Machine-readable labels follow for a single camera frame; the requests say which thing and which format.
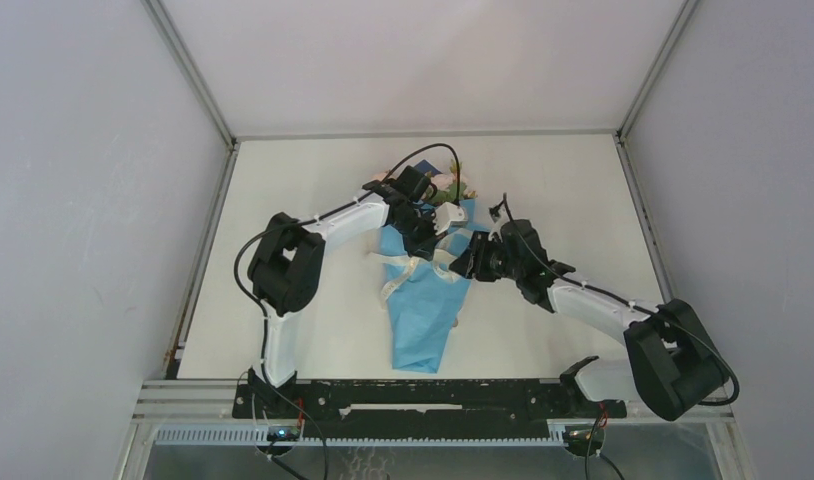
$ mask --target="white table surface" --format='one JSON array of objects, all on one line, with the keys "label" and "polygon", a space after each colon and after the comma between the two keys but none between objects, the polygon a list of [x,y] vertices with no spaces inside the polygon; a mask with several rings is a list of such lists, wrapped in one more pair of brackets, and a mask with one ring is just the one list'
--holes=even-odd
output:
[{"label": "white table surface", "polygon": [[[272,215],[285,211],[304,219],[341,205],[373,174],[435,141],[457,149],[469,186],[478,191],[478,221],[490,224],[486,209],[506,191],[513,215],[531,220],[549,258],[617,293],[661,300],[609,135],[247,141],[231,178],[179,378],[237,378],[259,357],[261,313],[237,289],[232,264]],[[423,158],[444,169],[451,157],[435,149],[416,161]],[[299,378],[556,378],[588,355],[626,355],[606,335],[527,303],[512,281],[502,280],[473,283],[439,373],[393,370],[389,319],[377,297],[383,266],[365,260],[377,238],[369,232],[325,258],[316,298],[300,318]],[[243,271],[249,259],[243,259]]]}]

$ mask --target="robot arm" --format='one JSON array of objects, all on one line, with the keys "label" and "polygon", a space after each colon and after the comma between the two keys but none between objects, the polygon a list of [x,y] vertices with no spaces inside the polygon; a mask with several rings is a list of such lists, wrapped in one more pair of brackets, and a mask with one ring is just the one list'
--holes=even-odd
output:
[{"label": "robot arm", "polygon": [[[395,180],[364,185],[362,195],[326,218],[301,223],[279,213],[271,219],[248,268],[253,294],[265,301],[269,314],[264,365],[254,369],[263,380],[280,387],[295,375],[297,315],[316,293],[325,253],[391,225],[402,234],[409,255],[430,259],[449,228],[465,223],[457,205],[420,207],[428,186],[424,175],[407,167]],[[496,219],[498,208],[490,210]],[[514,280],[528,302],[577,318],[624,344],[629,362],[577,366],[575,380],[589,400],[639,398],[657,415],[674,420],[729,379],[730,368],[689,305],[629,302],[590,285],[573,267],[548,260],[527,220],[511,219],[497,234],[475,232],[450,270],[483,282]]]}]

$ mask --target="blue fabric bag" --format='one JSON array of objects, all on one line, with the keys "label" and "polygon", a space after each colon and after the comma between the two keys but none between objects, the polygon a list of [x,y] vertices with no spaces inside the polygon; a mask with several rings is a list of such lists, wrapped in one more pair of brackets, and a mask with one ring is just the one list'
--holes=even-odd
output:
[{"label": "blue fabric bag", "polygon": [[393,227],[381,230],[381,255],[377,257],[386,268],[387,283],[381,295],[389,295],[386,305],[392,326],[392,368],[424,373],[439,370],[448,332],[471,283],[448,272],[448,262],[463,253],[476,229],[471,222],[475,201],[460,203],[468,213],[469,224],[449,232],[437,246],[433,263],[406,257],[401,234]]}]

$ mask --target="black mounting plate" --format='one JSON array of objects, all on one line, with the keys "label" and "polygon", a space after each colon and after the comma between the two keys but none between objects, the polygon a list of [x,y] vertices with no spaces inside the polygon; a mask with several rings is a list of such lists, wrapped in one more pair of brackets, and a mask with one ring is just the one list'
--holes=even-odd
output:
[{"label": "black mounting plate", "polygon": [[[250,419],[252,399],[258,418],[264,410],[270,419],[297,416],[285,401],[267,405],[253,392],[249,384],[237,387],[233,418]],[[623,402],[582,401],[568,386],[540,379],[302,380],[281,392],[300,401],[327,438],[546,438],[547,419],[595,419],[602,406],[611,418],[627,416]]]}]

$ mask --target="white ribbon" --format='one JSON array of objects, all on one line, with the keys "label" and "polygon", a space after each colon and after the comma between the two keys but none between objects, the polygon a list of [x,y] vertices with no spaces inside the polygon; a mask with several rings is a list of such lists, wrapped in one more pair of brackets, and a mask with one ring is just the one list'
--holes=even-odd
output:
[{"label": "white ribbon", "polygon": [[[448,252],[448,247],[451,245],[451,240],[454,235],[463,235],[468,236],[471,235],[471,232],[460,228],[455,230],[454,232],[446,235],[442,241],[439,242],[437,248],[434,249],[434,256],[433,260],[430,262],[434,273],[441,279],[445,280],[448,283],[454,283],[457,279],[460,278],[460,275],[457,275],[454,272],[443,270],[442,265],[451,265],[451,262],[457,259],[453,254]],[[381,306],[386,308],[386,301],[389,299],[390,295],[398,288],[406,282],[413,272],[416,271],[416,268],[421,265],[422,263],[427,263],[427,260],[424,260],[419,257],[409,257],[407,255],[395,255],[395,256],[386,256],[381,255],[379,253],[369,253],[367,258],[371,260],[378,261],[380,263],[386,263],[388,265],[395,265],[398,267],[404,267],[404,271],[401,272],[396,278],[386,282],[383,285],[383,288],[380,292],[380,301]]]}]

